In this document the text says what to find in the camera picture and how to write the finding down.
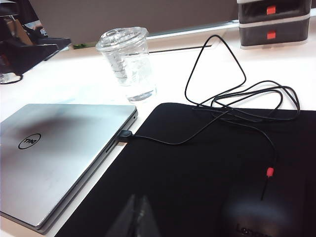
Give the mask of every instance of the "red cable strain relief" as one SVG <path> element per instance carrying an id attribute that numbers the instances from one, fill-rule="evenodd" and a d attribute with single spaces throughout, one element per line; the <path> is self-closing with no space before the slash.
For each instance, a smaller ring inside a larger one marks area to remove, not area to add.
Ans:
<path id="1" fill-rule="evenodd" d="M 270 178 L 273 176 L 273 173 L 274 173 L 275 169 L 273 169 L 272 167 L 269 167 L 267 169 L 267 177 Z"/>

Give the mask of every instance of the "laptop lid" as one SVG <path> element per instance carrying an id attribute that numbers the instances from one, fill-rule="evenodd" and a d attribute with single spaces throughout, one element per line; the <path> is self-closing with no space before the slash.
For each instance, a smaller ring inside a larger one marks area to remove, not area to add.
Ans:
<path id="1" fill-rule="evenodd" d="M 0 124 L 1 215 L 40 229 L 136 117 L 132 105 L 60 104 L 28 104 L 8 117 Z"/>

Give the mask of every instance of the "glass of water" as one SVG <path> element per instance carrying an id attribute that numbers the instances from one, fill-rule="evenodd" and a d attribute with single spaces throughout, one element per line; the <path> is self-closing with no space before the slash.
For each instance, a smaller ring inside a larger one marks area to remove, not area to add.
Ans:
<path id="1" fill-rule="evenodd" d="M 152 76 L 146 28 L 116 28 L 105 32 L 96 49 L 111 64 L 127 99 L 143 101 L 156 94 Z"/>

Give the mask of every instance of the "desk surface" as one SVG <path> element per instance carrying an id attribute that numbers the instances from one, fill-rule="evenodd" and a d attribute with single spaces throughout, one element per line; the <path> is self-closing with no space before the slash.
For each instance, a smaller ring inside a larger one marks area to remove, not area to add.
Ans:
<path id="1" fill-rule="evenodd" d="M 275 80 L 296 90 L 302 110 L 316 110 L 316 17 L 311 18 L 309 39 L 302 45 L 242 50 L 238 28 L 225 30 L 223 38 L 244 68 L 247 75 L 245 86 L 261 80 Z M 184 88 L 198 53 L 199 49 L 188 49 L 151 54 L 158 92 L 151 100 L 136 105 L 139 117 L 131 127 L 133 132 L 158 104 L 188 104 L 184 97 Z M 188 89 L 188 96 L 195 101 L 203 101 L 239 84 L 240 81 L 242 74 L 229 52 L 223 44 L 215 42 L 201 56 Z M 0 88 L 1 121 L 29 103 L 128 104 L 116 84 L 111 68 L 95 48 L 60 52 L 26 72 L 21 82 L 2 85 Z M 244 102 L 242 107 L 273 108 L 276 105 L 275 99 L 276 95 L 273 94 L 259 96 L 255 100 Z M 293 109 L 293 105 L 285 101 L 281 108 Z M 111 151 L 46 236 L 56 235 L 123 147 L 124 143 L 119 143 Z M 0 235 L 42 236 L 3 217 Z"/>

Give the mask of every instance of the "mouse cable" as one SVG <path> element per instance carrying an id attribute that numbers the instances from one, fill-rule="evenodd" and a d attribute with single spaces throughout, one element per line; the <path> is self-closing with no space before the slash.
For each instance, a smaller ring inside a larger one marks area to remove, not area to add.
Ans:
<path id="1" fill-rule="evenodd" d="M 195 102 L 192 99 L 190 99 L 187 96 L 187 90 L 189 87 L 189 83 L 191 81 L 191 78 L 193 76 L 193 73 L 195 71 L 195 68 L 198 64 L 199 58 L 202 55 L 205 47 L 207 47 L 208 42 L 212 39 L 212 38 L 218 38 L 227 48 L 227 50 L 230 52 L 230 54 L 232 55 L 232 57 L 234 58 L 235 62 L 237 63 L 240 71 L 243 74 L 243 80 L 242 82 L 240 82 L 238 85 L 227 89 L 219 94 L 216 94 L 214 96 L 211 96 L 210 98 L 202 101 L 202 102 Z M 239 61 L 237 60 L 236 56 L 234 55 L 234 53 L 232 52 L 232 50 L 229 48 L 228 44 L 219 36 L 219 35 L 212 35 L 210 36 L 204 43 L 203 47 L 201 48 L 199 55 L 195 61 L 195 64 L 193 66 L 193 69 L 190 73 L 190 76 L 188 78 L 187 84 L 185 86 L 185 90 L 184 90 L 184 95 L 185 98 L 195 104 L 196 106 L 193 107 L 193 110 L 196 111 L 207 111 L 209 113 L 211 113 L 211 115 L 213 116 L 213 120 L 211 120 L 211 122 L 209 122 L 207 125 L 205 125 L 203 128 L 201 128 L 198 132 L 196 132 L 194 135 L 192 135 L 191 137 L 189 137 L 188 139 L 182 141 L 182 142 L 178 142 L 178 143 L 168 143 L 165 141 L 161 141 L 155 138 L 151 138 L 151 137 L 146 137 L 146 136 L 141 136 L 141 135 L 133 135 L 131 131 L 128 130 L 123 130 L 121 131 L 121 133 L 118 135 L 117 140 L 118 141 L 122 141 L 122 142 L 128 142 L 129 139 L 131 139 L 132 137 L 136 137 L 136 138 L 143 138 L 143 139 L 149 139 L 151 141 L 155 141 L 155 142 L 159 142 L 159 143 L 163 143 L 166 145 L 182 145 L 188 141 L 190 141 L 191 139 L 193 139 L 196 135 L 198 135 L 200 132 L 202 132 L 204 129 L 206 129 L 209 125 L 211 125 L 212 123 L 214 123 L 216 120 L 220 120 L 220 121 L 224 121 L 230 124 L 234 124 L 234 125 L 238 125 L 238 126 L 243 126 L 243 127 L 247 127 L 247 128 L 251 128 L 253 130 L 256 130 L 257 132 L 260 132 L 269 142 L 269 144 L 271 145 L 272 149 L 273 149 L 273 161 L 272 161 L 272 165 L 271 167 L 269 167 L 267 169 L 267 177 L 271 177 L 273 175 L 273 171 L 274 171 L 274 166 L 277 162 L 277 151 L 276 151 L 276 147 L 274 145 L 274 143 L 272 142 L 272 140 L 269 138 L 269 136 L 262 130 L 254 127 L 254 126 L 250 126 L 247 124 L 244 124 L 242 122 L 253 122 L 253 123 L 261 123 L 261 122 L 280 122 L 280 121 L 290 121 L 290 120 L 294 120 L 296 119 L 299 114 L 300 114 L 300 103 L 297 97 L 296 92 L 294 91 L 294 89 L 292 89 L 289 86 L 284 86 L 281 85 L 273 80 L 264 80 L 264 81 L 260 81 L 255 83 L 254 85 L 241 90 L 241 91 L 235 91 L 234 90 L 240 88 L 241 86 L 243 86 L 245 84 L 245 82 L 247 81 L 247 77 L 246 74 L 243 70 L 243 68 L 241 67 Z M 263 86 L 266 83 L 272 83 L 273 86 L 269 86 L 263 89 L 254 89 L 257 86 Z M 283 103 L 283 93 L 285 93 L 285 95 L 290 99 L 290 101 L 294 104 L 295 108 L 296 108 L 296 113 L 288 118 L 279 118 L 274 116 L 275 112 L 280 108 L 280 106 Z M 258 115 L 258 114 L 253 114 L 250 113 L 244 109 L 240 109 L 240 108 L 235 108 L 232 107 L 233 104 L 243 101 L 245 99 L 260 95 L 260 94 L 267 94 L 267 93 L 276 93 L 279 95 L 280 100 L 278 102 L 278 104 L 275 106 L 274 109 L 272 109 L 271 111 L 269 111 L 269 113 L 267 115 Z M 227 98 L 236 98 L 236 100 L 224 104 L 222 102 L 220 102 L 223 99 L 227 99 Z"/>
<path id="2" fill-rule="evenodd" d="M 219 119 L 220 117 L 224 116 L 225 114 L 227 114 L 230 110 L 227 110 L 223 113 L 221 113 L 220 115 L 218 115 L 217 117 L 215 117 L 213 120 L 211 120 L 208 124 L 206 124 L 204 127 L 202 127 L 199 131 L 197 131 L 195 134 L 193 134 L 191 137 L 187 138 L 186 140 L 182 141 L 182 142 L 177 142 L 177 143 L 169 143 L 169 142 L 165 142 L 165 141 L 161 141 L 152 137 L 146 137 L 146 136 L 141 136 L 141 135 L 134 135 L 131 131 L 129 130 L 121 130 L 120 133 L 117 136 L 117 141 L 118 142 L 129 142 L 130 139 L 132 138 L 144 138 L 144 139 L 148 139 L 154 142 L 159 142 L 159 143 L 163 143 L 166 145 L 171 145 L 171 146 L 178 146 L 178 145 L 182 145 L 188 141 L 190 141 L 191 139 L 193 139 L 195 136 L 197 136 L 199 133 L 201 133 L 203 130 L 205 130 L 208 126 L 210 126 L 212 123 L 214 123 L 217 119 Z"/>

